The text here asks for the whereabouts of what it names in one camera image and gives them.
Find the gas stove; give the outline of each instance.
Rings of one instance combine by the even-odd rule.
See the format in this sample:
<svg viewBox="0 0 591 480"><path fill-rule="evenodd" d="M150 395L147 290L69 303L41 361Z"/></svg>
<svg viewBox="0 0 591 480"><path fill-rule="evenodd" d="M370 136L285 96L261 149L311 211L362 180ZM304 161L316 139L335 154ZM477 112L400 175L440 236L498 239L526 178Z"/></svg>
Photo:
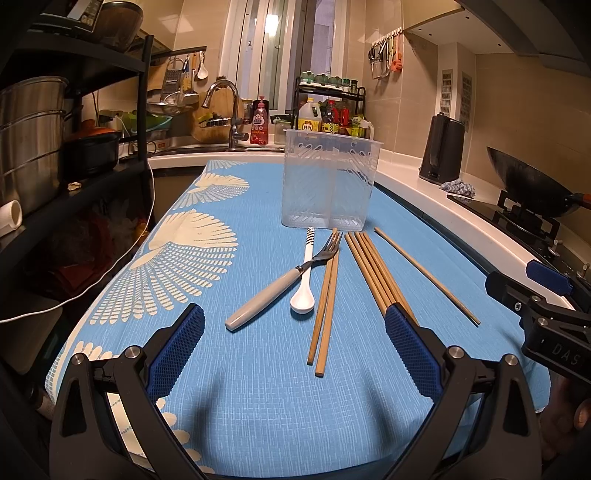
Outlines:
<svg viewBox="0 0 591 480"><path fill-rule="evenodd" d="M456 195L447 198L498 228L544 265L567 276L574 287L569 300L580 310L591 312L591 283L586 278L589 264L563 245L560 222L556 218L542 217L526 210L504 190L496 205Z"/></svg>

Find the table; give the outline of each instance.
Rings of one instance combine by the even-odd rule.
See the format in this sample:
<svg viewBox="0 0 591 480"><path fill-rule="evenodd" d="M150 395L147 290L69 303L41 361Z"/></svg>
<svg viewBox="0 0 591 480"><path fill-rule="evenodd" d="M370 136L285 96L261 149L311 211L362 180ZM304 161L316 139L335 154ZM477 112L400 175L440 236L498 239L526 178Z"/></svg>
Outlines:
<svg viewBox="0 0 591 480"><path fill-rule="evenodd" d="M306 365L314 314L289 308L297 284L242 329L224 327L240 305L303 259L306 231L281 224L281 184L282 165L210 161L80 320L48 374L50 395L56 397L74 353L108 358L143 345L195 302L206 315L205 333L158 406L203 471L298 476L380 459L370 467L383 470L384 461L400 455L432 402L419 395L388 339L344 242L324 378ZM458 296L481 327L375 235L374 226ZM535 407L546 405L547 369L521 354L519 317L486 295L485 275L475 265L377 189L366 230L422 326L476 358L516 354ZM315 251L329 233L316 231ZM311 274L316 299L323 274L324 267ZM128 450L141 455L121 402L115 395L110 400ZM465 440L475 409L468 409L453 447Z"/></svg>

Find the blue gripper pad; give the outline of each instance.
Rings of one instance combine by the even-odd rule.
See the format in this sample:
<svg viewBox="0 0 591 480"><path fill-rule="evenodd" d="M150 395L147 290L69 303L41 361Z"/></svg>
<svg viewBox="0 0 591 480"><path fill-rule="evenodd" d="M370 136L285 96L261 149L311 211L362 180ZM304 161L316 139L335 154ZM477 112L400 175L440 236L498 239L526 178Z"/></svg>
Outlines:
<svg viewBox="0 0 591 480"><path fill-rule="evenodd" d="M390 341L398 351L418 392L436 402L443 393L441 365L410 322L412 320L407 320L398 304L390 305L386 310L384 323Z"/></svg>
<svg viewBox="0 0 591 480"><path fill-rule="evenodd" d="M573 292L573 286L567 277L537 260L531 260L526 265L525 274L530 280L546 287L561 297L570 295Z"/></svg>
<svg viewBox="0 0 591 480"><path fill-rule="evenodd" d="M190 304L175 325L179 320L180 325L176 327L160 353L150 363L146 391L153 402L169 395L205 330L205 315L199 305ZM166 329L156 331L152 338L162 330Z"/></svg>

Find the dish towel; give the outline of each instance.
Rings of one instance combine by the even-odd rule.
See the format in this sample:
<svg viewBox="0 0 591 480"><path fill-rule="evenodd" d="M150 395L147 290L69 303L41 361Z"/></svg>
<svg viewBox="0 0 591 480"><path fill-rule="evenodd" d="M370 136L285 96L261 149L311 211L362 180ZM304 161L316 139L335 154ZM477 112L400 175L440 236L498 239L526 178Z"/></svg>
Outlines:
<svg viewBox="0 0 591 480"><path fill-rule="evenodd" d="M441 188L444 192L455 193L456 195L463 195L464 197L468 197L471 199L473 199L476 196L476 190L474 190L474 187L461 179L447 181L443 183L439 188Z"/></svg>

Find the dish soap bottle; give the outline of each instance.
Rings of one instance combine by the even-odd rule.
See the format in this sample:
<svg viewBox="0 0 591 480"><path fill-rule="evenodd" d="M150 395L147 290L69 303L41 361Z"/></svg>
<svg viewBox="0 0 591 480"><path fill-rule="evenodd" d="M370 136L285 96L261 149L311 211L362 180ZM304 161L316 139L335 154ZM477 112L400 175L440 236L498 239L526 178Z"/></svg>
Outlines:
<svg viewBox="0 0 591 480"><path fill-rule="evenodd" d="M264 99L265 97L262 96L252 118L251 144L253 145L267 145L269 143L269 117L265 104L262 102Z"/></svg>
<svg viewBox="0 0 591 480"><path fill-rule="evenodd" d="M326 113L322 117L322 131L327 134L337 134L339 127L339 113L335 107L335 101L329 100Z"/></svg>
<svg viewBox="0 0 591 480"><path fill-rule="evenodd" d="M303 104L298 114L297 129L308 132L317 132L320 130L320 109L314 103L313 98L308 98L308 102Z"/></svg>

